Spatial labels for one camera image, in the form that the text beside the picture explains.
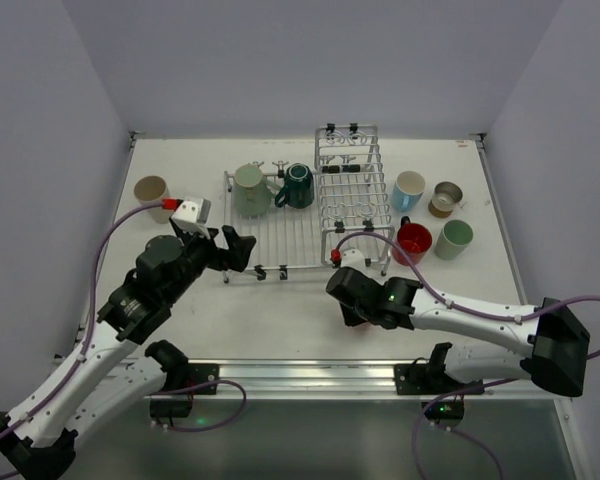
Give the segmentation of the tall beige cup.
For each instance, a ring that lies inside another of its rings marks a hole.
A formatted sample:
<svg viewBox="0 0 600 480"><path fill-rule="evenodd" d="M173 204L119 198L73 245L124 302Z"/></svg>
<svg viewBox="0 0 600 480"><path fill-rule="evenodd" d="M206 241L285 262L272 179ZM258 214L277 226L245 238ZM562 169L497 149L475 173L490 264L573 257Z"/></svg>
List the tall beige cup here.
<svg viewBox="0 0 600 480"><path fill-rule="evenodd" d="M155 202L162 202L170 198L170 192L166 181L156 175L145 176L138 180L133 189L134 198L141 206ZM154 207L145 211L155 223L166 225L169 223L171 211L162 207Z"/></svg>

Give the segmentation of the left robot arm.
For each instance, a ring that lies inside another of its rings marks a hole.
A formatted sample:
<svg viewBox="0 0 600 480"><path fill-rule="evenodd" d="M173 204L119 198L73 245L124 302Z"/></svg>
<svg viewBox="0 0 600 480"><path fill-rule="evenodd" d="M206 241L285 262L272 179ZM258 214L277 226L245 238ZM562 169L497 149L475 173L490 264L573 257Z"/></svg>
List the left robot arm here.
<svg viewBox="0 0 600 480"><path fill-rule="evenodd" d="M256 244L223 226L226 245L209 234L178 232L148 241L122 285L90 320L75 350L29 397L0 412L0 452L24 479L58 479L77 449L104 422L150 394L187 396L220 379L192 379L186 355L162 340L113 380L108 374L171 316L207 269L246 269Z"/></svg>

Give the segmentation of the pink cup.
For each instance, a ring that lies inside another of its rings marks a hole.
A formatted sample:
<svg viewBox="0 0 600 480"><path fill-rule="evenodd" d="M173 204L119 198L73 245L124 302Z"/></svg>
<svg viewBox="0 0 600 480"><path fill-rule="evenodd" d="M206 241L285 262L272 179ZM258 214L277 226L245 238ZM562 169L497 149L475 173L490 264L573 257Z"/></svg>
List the pink cup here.
<svg viewBox="0 0 600 480"><path fill-rule="evenodd" d="M375 326L373 324L370 324L368 322L365 322L363 324L357 325L355 327L356 330L358 331L368 331L368 330L373 330L375 328Z"/></svg>

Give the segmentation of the light blue mug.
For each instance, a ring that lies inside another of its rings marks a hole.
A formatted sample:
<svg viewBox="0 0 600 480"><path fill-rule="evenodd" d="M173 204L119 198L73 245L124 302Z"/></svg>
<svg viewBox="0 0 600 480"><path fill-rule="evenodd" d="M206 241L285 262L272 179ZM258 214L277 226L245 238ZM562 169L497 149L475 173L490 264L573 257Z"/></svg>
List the light blue mug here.
<svg viewBox="0 0 600 480"><path fill-rule="evenodd" d="M394 183L391 204L398 212L411 211L421 199L426 182L425 178L415 171L401 172Z"/></svg>

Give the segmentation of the light green cup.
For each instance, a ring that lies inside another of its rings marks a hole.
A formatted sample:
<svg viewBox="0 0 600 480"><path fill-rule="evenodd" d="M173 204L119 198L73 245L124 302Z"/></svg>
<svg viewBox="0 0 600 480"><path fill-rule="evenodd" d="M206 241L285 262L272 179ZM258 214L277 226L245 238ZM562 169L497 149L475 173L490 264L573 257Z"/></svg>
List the light green cup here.
<svg viewBox="0 0 600 480"><path fill-rule="evenodd" d="M441 260L454 260L466 250L473 238L473 228L467 222L450 220L438 236L434 253Z"/></svg>

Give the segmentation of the cream brown cup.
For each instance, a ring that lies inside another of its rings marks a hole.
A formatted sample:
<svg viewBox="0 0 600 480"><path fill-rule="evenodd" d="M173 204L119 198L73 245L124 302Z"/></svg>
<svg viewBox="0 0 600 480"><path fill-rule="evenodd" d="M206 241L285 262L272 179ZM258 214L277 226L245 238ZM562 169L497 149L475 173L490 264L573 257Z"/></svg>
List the cream brown cup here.
<svg viewBox="0 0 600 480"><path fill-rule="evenodd" d="M428 210L434 217L448 218L462 199L463 191L457 184L443 181L434 187Z"/></svg>

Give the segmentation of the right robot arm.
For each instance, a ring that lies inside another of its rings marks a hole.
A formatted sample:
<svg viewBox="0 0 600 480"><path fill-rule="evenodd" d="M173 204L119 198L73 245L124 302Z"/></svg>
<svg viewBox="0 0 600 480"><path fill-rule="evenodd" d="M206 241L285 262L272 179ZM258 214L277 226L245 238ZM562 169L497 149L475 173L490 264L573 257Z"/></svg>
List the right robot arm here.
<svg viewBox="0 0 600 480"><path fill-rule="evenodd" d="M436 330L475 340L435 345L428 361L405 377L425 394L484 389L488 380L529 380L556 395L579 397L590 334L565 303L503 305L451 295L422 282L392 277L378 283L352 267L335 271L326 285L348 326Z"/></svg>

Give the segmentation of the dark teal mug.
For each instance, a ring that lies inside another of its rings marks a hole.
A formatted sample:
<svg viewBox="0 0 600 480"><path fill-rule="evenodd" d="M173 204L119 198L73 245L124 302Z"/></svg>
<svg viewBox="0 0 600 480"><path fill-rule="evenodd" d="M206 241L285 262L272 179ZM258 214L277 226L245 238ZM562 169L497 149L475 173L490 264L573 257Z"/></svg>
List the dark teal mug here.
<svg viewBox="0 0 600 480"><path fill-rule="evenodd" d="M284 185L274 198L274 205L277 208L308 208L314 201L313 183L313 173L308 166L301 163L291 165L285 173Z"/></svg>

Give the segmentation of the sage green mug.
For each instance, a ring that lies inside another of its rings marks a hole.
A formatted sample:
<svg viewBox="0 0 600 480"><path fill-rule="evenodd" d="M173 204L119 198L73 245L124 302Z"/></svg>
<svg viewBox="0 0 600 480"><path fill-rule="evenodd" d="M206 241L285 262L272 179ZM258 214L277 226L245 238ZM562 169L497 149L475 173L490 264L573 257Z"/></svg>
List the sage green mug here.
<svg viewBox="0 0 600 480"><path fill-rule="evenodd" d="M266 178L256 164L244 164L234 174L233 206L244 217L265 215L282 186Z"/></svg>

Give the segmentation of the red mug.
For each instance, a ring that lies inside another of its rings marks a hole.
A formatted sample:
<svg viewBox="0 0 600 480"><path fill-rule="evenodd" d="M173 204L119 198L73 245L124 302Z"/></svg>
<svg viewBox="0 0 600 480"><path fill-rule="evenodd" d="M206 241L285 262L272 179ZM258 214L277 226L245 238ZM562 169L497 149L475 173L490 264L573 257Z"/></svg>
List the red mug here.
<svg viewBox="0 0 600 480"><path fill-rule="evenodd" d="M433 244L429 229L419 223L412 222L409 216L401 218L395 241L404 253L397 248L393 248L392 256L403 266L409 265L408 259L413 264L418 264Z"/></svg>

